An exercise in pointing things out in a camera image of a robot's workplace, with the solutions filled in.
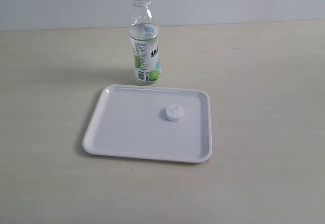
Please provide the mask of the white bottle cap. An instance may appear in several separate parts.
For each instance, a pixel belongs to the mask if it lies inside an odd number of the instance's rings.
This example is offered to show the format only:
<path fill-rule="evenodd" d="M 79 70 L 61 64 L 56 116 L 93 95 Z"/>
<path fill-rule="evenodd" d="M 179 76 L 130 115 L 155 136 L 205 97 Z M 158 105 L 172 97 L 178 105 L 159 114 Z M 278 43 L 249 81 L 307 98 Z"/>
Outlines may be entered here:
<path fill-rule="evenodd" d="M 165 116 L 168 121 L 179 121 L 184 115 L 184 110 L 180 105 L 169 105 L 166 107 Z"/>

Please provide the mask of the clear plastic lime drink bottle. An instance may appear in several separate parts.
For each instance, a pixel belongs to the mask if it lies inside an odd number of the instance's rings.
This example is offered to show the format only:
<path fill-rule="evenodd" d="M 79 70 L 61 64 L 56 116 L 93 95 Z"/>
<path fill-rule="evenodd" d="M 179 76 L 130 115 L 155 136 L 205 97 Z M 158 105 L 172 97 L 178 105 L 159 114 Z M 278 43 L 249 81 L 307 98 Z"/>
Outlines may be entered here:
<path fill-rule="evenodd" d="M 131 0 L 133 14 L 128 31 L 134 53 L 134 71 L 137 81 L 149 85 L 161 76 L 158 53 L 159 27 L 150 10 L 151 0 Z"/>

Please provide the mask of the white rectangular plastic tray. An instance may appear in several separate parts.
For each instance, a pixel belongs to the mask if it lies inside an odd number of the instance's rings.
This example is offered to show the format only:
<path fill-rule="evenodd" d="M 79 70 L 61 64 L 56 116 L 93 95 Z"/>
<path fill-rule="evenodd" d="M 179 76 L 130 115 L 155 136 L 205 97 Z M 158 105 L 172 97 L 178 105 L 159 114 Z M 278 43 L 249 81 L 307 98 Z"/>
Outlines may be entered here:
<path fill-rule="evenodd" d="M 184 115 L 168 121 L 166 107 Z M 82 141 L 92 155 L 202 163 L 212 154 L 210 98 L 201 90 L 110 85 L 101 92 Z"/>

